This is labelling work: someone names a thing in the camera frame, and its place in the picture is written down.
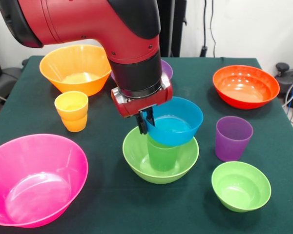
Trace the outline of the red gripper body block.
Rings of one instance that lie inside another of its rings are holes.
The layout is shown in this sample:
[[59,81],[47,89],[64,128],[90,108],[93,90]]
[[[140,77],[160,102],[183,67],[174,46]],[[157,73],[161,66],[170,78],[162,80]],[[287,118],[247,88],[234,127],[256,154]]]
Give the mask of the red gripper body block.
[[139,99],[123,96],[118,87],[113,89],[113,102],[122,117],[131,117],[154,105],[161,105],[172,99],[173,87],[167,75],[161,77],[161,88],[154,94]]

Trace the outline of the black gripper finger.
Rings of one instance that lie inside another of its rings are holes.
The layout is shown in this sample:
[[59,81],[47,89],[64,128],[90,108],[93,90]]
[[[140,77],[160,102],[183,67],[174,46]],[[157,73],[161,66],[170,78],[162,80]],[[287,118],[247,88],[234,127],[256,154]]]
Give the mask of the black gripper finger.
[[139,113],[137,113],[135,115],[135,117],[136,117],[136,121],[137,121],[137,125],[139,128],[140,134],[146,135],[147,134],[147,125],[146,125],[146,122],[143,118],[142,112],[140,111]]
[[153,107],[148,107],[145,109],[146,112],[146,125],[152,125],[155,127],[155,120],[153,115]]

